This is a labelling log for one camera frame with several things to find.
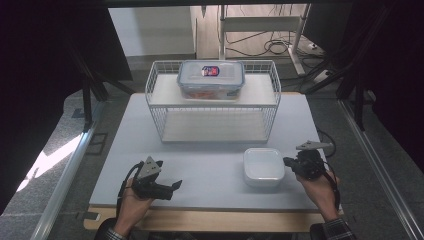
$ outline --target floor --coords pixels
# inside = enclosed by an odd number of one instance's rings
[[[204,54],[204,58],[209,58],[206,53]],[[189,56],[161,57],[167,59],[189,58]],[[277,64],[283,91],[304,90],[314,84],[312,77],[297,78],[287,56],[267,57],[273,59]],[[303,56],[303,58],[305,70],[308,72],[314,71],[313,66],[321,62],[319,58],[309,58],[308,56]],[[123,83],[137,92],[143,92],[148,73],[146,66],[151,66],[151,62],[155,59],[159,59],[159,57],[129,57],[128,62],[134,81]],[[335,90],[338,84],[339,82],[334,82],[314,94],[307,95],[307,99],[317,128],[330,135],[337,144],[335,155],[328,158],[328,161],[341,178],[341,203],[345,219],[360,239],[422,239],[420,236],[414,238],[408,235],[408,231],[405,230],[402,221],[404,212],[397,210],[399,209],[398,202],[393,201],[393,198],[390,197],[390,193],[385,187],[387,182],[379,177],[380,174],[373,167],[373,160],[367,155],[355,128],[351,126],[349,117],[345,114],[343,106],[351,107],[352,102],[347,100],[343,105],[336,99]],[[85,151],[55,223],[51,226],[48,239],[93,239],[95,235],[94,231],[84,229],[83,219],[90,217],[90,214],[87,213],[88,200],[129,100],[129,95],[122,91],[107,84],[106,87],[109,90],[109,99],[102,103],[101,116],[98,119],[93,138]],[[92,100],[93,108],[99,106],[95,99]],[[372,101],[369,101],[364,108],[366,139],[372,143],[373,150],[392,180],[395,190],[404,200],[407,209],[414,216],[413,220],[422,231],[424,226],[424,175],[381,125],[371,107]],[[55,186],[72,156],[72,151],[76,148],[78,136],[81,134],[84,124],[82,112],[82,94],[76,92],[66,99],[64,114],[43,153],[40,154],[34,170],[28,174],[28,179],[24,181],[22,189],[15,194],[8,208],[0,217],[1,239],[31,238]],[[287,238],[309,239],[307,233],[279,236],[278,239]]]

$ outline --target sunlight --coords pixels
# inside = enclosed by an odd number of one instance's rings
[[[53,168],[57,163],[62,161],[69,154],[71,154],[73,151],[75,151],[78,146],[78,143],[81,140],[81,137],[82,134],[78,135],[77,137],[63,145],[61,148],[56,150],[50,156],[47,156],[44,151],[42,151],[40,155],[38,155],[37,160],[35,161],[32,168],[28,171],[25,180],[22,181],[21,185],[19,186],[18,190],[16,190],[16,192],[19,192],[24,189],[33,178],[40,177],[49,169]]]

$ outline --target gray floor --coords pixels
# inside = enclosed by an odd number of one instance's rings
[[[167,56],[168,59],[178,56]],[[134,81],[124,82],[138,92],[143,91],[144,79],[155,58],[129,58]],[[284,91],[299,90],[300,80],[288,59],[275,59]],[[311,83],[305,83],[306,89]],[[329,158],[341,178],[341,201],[345,218],[360,239],[409,239],[397,213],[389,201],[361,145],[350,127],[340,103],[335,97],[335,82],[307,96],[316,126],[331,135],[337,144],[336,154]],[[51,230],[49,239],[93,239],[95,232],[85,230],[88,201],[116,134],[129,95],[107,85],[110,97],[93,136],[92,143],[80,164],[66,200]],[[80,110],[82,95],[77,92],[64,104],[60,120],[44,152],[51,156],[56,150],[81,133],[84,124]],[[383,161],[387,172],[405,198],[417,222],[424,226],[424,176],[399,144],[384,129],[371,110],[364,109],[365,133]],[[0,217],[1,239],[30,239],[41,214],[53,192],[70,155],[43,175],[31,178],[28,185],[16,193]],[[297,235],[309,239],[308,234]]]

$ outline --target white wall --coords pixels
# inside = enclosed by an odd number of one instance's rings
[[[194,53],[190,7],[109,9],[125,56]]]

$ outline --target plastic container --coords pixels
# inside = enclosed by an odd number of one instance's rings
[[[284,178],[281,153],[272,148],[249,148],[244,152],[244,179],[252,187],[276,187]]]
[[[237,100],[244,81],[240,61],[187,60],[177,77],[183,97],[189,100]]]

